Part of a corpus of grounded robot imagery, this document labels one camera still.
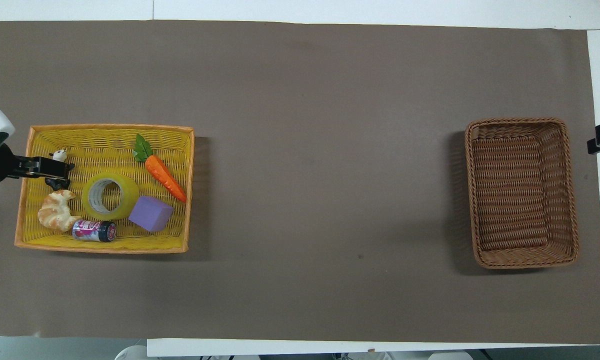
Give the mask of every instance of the carrot toy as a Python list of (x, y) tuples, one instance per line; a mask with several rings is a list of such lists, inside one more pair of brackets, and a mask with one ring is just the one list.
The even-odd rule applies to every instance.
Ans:
[(144, 167), (149, 171), (149, 174), (158, 180), (176, 199), (182, 203), (187, 202), (187, 195), (184, 193), (182, 187), (178, 185), (178, 182), (169, 172), (165, 163), (160, 160), (160, 157), (154, 155), (151, 145), (140, 134), (135, 136), (133, 157), (138, 162), (144, 162)]

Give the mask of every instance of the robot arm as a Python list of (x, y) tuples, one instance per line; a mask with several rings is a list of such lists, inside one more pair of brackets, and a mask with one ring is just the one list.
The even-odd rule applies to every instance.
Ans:
[(0, 182), (5, 178), (54, 178), (67, 180), (70, 167), (62, 161), (48, 157), (14, 155), (5, 140), (15, 132), (14, 125), (0, 111)]

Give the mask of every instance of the brown table surface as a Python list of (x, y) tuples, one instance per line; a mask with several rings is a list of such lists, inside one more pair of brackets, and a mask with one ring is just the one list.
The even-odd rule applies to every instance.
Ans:
[[(0, 22), (0, 108), (30, 125), (195, 128), (190, 251), (13, 246), (0, 335), (600, 343), (600, 202), (579, 30), (256, 22)], [(581, 257), (473, 259), (462, 132), (569, 126)]]

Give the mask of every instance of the croissant toy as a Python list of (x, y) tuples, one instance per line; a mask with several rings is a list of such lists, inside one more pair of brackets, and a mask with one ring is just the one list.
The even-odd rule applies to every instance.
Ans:
[(54, 191), (44, 198), (42, 207), (37, 211), (37, 219), (45, 228), (56, 231), (69, 231), (80, 216), (71, 216), (67, 201), (76, 196), (69, 190)]

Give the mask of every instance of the yellow wicker basket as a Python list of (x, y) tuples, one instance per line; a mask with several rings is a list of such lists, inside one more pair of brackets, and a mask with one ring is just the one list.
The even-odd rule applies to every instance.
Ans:
[[(175, 180), (186, 192), (186, 203), (174, 198), (136, 162), (132, 150), (136, 134), (142, 135), (153, 152), (166, 164)], [(69, 200), (72, 215), (89, 217), (82, 204), (83, 186), (94, 175), (112, 172), (132, 178), (141, 196), (152, 196), (174, 208), (167, 226), (160, 232), (148, 232), (129, 219), (115, 220), (117, 236), (110, 243), (73, 239), (69, 232), (55, 233), (38, 221), (38, 210), (52, 192), (44, 178), (24, 178), (20, 193), (15, 246), (53, 251), (84, 253), (148, 254), (184, 253), (188, 250), (193, 155), (195, 133), (191, 127), (142, 124), (79, 124), (32, 126), (28, 134), (26, 155), (43, 157), (56, 150), (67, 150), (67, 162), (75, 164), (69, 173), (76, 198)], [(114, 208), (120, 192), (106, 188), (103, 203)]]

